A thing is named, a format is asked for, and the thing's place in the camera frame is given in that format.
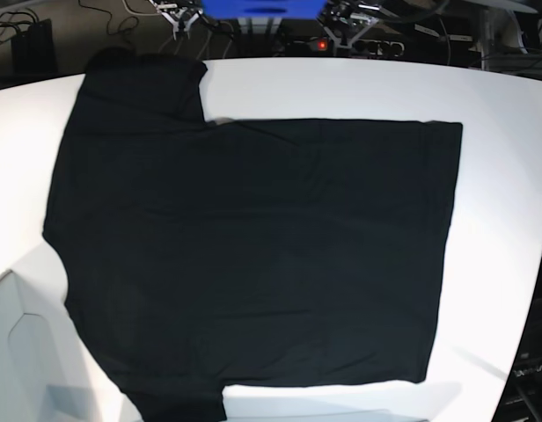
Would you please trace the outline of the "black equipment box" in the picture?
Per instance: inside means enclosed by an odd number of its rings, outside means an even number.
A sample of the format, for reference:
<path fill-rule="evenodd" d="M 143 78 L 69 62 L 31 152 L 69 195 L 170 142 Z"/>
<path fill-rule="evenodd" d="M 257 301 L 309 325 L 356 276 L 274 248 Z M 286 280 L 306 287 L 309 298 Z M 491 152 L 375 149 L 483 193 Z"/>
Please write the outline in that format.
<path fill-rule="evenodd" d="M 33 23 L 11 39 L 12 67 L 20 75 L 47 75 L 57 72 L 52 21 Z"/>

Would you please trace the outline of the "blue box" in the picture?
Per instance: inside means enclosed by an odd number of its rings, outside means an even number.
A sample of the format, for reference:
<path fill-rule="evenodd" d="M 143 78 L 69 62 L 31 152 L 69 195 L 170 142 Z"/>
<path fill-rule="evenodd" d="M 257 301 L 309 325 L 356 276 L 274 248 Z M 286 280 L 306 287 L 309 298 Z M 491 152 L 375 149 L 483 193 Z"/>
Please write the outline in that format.
<path fill-rule="evenodd" d="M 212 18 L 314 19 L 327 0 L 204 0 L 204 12 Z"/>

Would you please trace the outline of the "black power strip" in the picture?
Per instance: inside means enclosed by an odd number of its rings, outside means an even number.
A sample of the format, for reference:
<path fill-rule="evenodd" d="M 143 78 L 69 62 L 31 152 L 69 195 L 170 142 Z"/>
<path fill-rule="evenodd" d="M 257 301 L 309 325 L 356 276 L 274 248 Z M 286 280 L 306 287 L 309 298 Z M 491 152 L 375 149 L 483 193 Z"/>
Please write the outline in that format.
<path fill-rule="evenodd" d="M 314 40 L 295 40 L 284 48 L 285 56 L 324 56 L 399 59 L 405 53 L 405 45 L 397 41 L 357 40 L 350 48 L 336 47 L 332 40 L 317 38 Z"/>

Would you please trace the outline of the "black T-shirt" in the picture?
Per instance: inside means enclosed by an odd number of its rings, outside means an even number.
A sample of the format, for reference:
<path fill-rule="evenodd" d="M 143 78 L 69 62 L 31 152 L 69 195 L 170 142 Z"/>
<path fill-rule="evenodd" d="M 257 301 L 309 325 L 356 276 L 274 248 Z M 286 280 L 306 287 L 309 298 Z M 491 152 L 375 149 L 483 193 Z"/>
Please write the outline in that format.
<path fill-rule="evenodd" d="M 230 385 L 424 381 L 463 127 L 205 120 L 204 63 L 88 63 L 44 239 L 79 337 L 145 421 Z"/>

